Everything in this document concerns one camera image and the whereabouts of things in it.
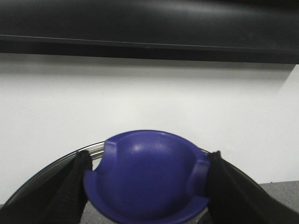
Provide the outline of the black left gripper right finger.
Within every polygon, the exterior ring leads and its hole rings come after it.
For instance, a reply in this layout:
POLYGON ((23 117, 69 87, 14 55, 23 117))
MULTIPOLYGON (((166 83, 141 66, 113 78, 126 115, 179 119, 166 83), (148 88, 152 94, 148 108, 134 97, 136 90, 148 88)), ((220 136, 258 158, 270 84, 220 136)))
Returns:
POLYGON ((299 214, 271 197, 254 180, 221 157, 208 153, 208 210, 214 224, 297 224, 299 214))

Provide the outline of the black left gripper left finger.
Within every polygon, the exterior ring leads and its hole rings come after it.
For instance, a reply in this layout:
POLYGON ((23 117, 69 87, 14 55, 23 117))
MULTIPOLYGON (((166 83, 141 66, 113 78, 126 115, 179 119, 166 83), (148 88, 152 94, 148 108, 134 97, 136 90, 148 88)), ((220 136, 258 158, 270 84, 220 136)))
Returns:
POLYGON ((83 175, 92 169, 87 151, 77 153, 40 187, 0 210, 2 224, 78 224, 88 198, 83 175))

